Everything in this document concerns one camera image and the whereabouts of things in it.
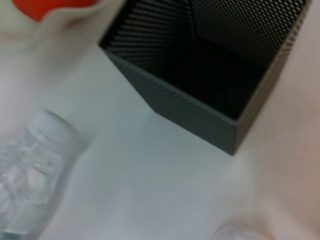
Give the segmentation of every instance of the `black mesh box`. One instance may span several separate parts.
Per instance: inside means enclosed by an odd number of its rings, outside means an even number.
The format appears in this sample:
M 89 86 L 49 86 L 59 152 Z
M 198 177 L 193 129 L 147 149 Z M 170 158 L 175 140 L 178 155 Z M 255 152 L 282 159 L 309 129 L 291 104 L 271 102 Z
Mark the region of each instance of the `black mesh box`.
M 100 46 L 156 113 L 233 155 L 310 4 L 128 0 Z

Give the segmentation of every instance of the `clear plastic bottle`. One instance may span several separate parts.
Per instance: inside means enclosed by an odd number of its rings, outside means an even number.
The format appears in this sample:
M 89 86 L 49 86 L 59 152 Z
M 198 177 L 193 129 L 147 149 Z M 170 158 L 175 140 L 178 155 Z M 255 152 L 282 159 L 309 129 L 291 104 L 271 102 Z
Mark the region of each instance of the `clear plastic bottle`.
M 45 110 L 0 148 L 0 233 L 4 239 L 22 237 L 39 223 L 76 142 L 76 130 Z
M 237 219 L 219 228 L 212 240 L 273 240 L 273 238 L 256 222 Z

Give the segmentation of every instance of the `red object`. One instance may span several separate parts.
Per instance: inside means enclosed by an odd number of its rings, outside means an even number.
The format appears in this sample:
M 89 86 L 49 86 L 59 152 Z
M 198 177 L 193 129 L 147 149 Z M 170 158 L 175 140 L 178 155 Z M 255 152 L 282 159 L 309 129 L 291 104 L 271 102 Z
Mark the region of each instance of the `red object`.
M 94 5 L 97 0 L 12 0 L 25 15 L 40 22 L 52 10 L 58 8 L 85 8 Z

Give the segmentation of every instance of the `white table surface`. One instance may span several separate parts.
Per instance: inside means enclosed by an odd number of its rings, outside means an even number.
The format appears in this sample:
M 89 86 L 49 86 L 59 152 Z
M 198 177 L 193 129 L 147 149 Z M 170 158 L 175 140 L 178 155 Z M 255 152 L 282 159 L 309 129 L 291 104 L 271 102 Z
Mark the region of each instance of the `white table surface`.
M 228 216 L 250 210 L 263 212 L 276 239 L 293 239 L 290 221 L 317 239 L 319 10 L 315 1 L 235 157 L 155 114 L 96 46 L 72 71 L 3 58 L 1 131 L 46 107 L 91 141 L 40 239 L 209 240 Z

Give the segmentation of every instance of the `bottle cap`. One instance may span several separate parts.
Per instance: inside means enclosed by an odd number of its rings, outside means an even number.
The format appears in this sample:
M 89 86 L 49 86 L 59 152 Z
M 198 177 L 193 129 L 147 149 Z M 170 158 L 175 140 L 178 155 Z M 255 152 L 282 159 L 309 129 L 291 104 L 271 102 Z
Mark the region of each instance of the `bottle cap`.
M 75 128 L 49 110 L 39 112 L 27 126 L 27 130 L 39 142 L 61 155 L 73 151 L 77 142 Z

